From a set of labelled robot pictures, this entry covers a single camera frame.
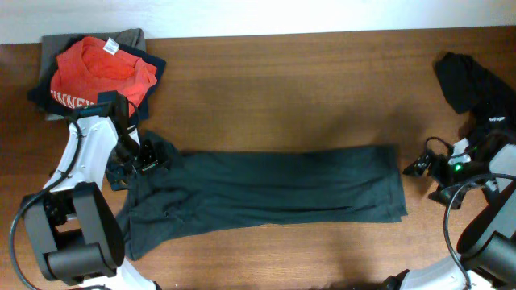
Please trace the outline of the dark green t-shirt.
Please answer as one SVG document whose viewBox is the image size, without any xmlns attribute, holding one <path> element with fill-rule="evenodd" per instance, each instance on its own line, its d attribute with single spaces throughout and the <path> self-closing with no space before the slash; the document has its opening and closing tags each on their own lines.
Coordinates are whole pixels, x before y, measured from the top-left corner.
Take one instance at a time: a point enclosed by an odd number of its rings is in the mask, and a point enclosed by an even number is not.
<svg viewBox="0 0 516 290">
<path fill-rule="evenodd" d="M 301 153 L 178 151 L 145 139 L 169 163 L 129 180 L 117 216 L 126 257 L 170 239 L 265 224 L 399 222 L 406 215 L 391 145 Z"/>
</svg>

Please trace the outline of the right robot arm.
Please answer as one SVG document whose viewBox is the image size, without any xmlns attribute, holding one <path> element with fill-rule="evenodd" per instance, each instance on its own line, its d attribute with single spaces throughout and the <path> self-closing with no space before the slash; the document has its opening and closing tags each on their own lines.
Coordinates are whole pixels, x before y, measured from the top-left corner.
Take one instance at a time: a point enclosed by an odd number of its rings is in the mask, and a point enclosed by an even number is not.
<svg viewBox="0 0 516 290">
<path fill-rule="evenodd" d="M 381 289 L 513 289 L 515 287 L 515 136 L 494 130 L 475 145 L 466 139 L 430 149 L 404 169 L 407 176 L 427 174 L 439 187 L 430 194 L 445 205 L 443 236 L 447 258 L 418 270 L 390 276 Z M 481 189 L 486 207 L 469 223 L 459 241 L 450 239 L 450 215 L 466 193 Z"/>
</svg>

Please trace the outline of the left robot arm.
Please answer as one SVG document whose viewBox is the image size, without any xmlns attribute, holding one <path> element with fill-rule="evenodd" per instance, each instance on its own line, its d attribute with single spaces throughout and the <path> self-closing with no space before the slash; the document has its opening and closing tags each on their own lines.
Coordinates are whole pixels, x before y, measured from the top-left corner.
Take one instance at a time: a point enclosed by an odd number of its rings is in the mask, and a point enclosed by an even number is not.
<svg viewBox="0 0 516 290">
<path fill-rule="evenodd" d="M 69 139 L 45 186 L 23 198 L 10 226 L 23 222 L 44 278 L 75 289 L 157 289 L 127 260 L 123 234 L 102 181 L 111 155 L 122 170 L 146 174 L 169 163 L 164 148 L 139 139 L 130 126 L 132 103 L 116 91 L 69 115 Z"/>
</svg>

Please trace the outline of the black clothes pile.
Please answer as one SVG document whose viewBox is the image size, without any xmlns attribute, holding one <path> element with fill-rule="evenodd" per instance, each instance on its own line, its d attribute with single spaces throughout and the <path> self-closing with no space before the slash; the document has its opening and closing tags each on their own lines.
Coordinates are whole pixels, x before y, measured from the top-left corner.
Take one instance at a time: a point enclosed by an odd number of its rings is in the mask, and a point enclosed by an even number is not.
<svg viewBox="0 0 516 290">
<path fill-rule="evenodd" d="M 515 89 L 471 56 L 447 52 L 434 64 L 444 98 L 457 114 L 469 113 L 474 125 L 463 133 L 477 143 L 492 130 L 515 130 Z"/>
</svg>

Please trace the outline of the folded orange t-shirt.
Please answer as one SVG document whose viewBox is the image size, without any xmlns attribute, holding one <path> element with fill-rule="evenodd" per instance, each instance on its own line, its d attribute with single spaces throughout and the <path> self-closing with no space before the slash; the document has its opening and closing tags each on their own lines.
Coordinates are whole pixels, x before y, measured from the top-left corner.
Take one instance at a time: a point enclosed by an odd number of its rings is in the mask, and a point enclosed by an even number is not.
<svg viewBox="0 0 516 290">
<path fill-rule="evenodd" d="M 155 65 L 92 36 L 74 43 L 56 62 L 49 93 L 70 109 L 97 104 L 98 95 L 108 91 L 138 105 L 158 83 Z"/>
</svg>

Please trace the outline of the folded navy t-shirt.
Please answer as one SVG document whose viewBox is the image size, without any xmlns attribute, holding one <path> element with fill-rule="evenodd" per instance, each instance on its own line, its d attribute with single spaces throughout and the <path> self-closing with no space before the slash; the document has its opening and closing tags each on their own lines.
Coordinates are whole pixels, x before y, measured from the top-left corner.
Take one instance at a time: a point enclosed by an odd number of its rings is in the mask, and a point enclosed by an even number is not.
<svg viewBox="0 0 516 290">
<path fill-rule="evenodd" d="M 111 98 L 104 94 L 116 91 L 131 102 L 131 124 L 148 119 L 148 99 L 166 61 L 123 43 L 110 53 L 109 45 L 92 35 L 71 38 L 39 84 L 27 92 L 27 100 L 47 113 L 68 116 L 78 107 L 108 102 Z"/>
</svg>

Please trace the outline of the folded grey t-shirt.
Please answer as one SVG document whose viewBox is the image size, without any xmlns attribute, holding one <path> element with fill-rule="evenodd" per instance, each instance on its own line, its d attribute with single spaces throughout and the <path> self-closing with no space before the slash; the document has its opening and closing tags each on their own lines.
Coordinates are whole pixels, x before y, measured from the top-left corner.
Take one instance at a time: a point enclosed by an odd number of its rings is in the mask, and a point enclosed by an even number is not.
<svg viewBox="0 0 516 290">
<path fill-rule="evenodd" d="M 68 111 L 62 105 L 52 103 L 48 95 L 50 81 L 57 70 L 56 57 L 68 50 L 74 43 L 86 36 L 92 36 L 104 41 L 112 39 L 120 45 L 120 49 L 134 56 L 145 58 L 147 55 L 146 39 L 140 28 L 120 32 L 105 33 L 72 33 L 60 35 L 45 35 L 41 39 L 41 64 L 38 85 L 27 93 L 27 99 L 35 103 L 39 111 L 45 112 L 46 121 L 63 119 Z"/>
</svg>

